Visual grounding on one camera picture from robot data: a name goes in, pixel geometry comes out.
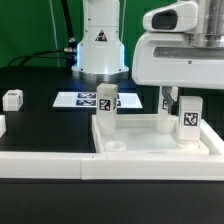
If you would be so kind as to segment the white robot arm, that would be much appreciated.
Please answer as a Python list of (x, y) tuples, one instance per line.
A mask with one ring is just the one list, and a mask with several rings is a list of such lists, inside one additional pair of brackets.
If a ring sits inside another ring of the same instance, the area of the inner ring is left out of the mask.
[(132, 73), (138, 85), (224, 89), (224, 0), (177, 0), (147, 12), (130, 68), (119, 39), (119, 0), (83, 0), (77, 77), (109, 81)]

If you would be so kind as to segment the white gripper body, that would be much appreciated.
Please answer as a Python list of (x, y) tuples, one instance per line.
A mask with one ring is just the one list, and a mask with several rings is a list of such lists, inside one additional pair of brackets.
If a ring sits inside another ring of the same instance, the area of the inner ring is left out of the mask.
[(188, 36), (145, 32), (133, 56), (138, 85), (224, 89), (224, 48), (197, 48)]

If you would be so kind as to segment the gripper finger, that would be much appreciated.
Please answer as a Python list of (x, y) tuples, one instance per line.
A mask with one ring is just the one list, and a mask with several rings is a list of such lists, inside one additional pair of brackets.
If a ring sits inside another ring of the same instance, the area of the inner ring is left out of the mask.
[(162, 96), (163, 109), (166, 110), (170, 115), (175, 115), (177, 113), (178, 88), (164, 86), (162, 88)]

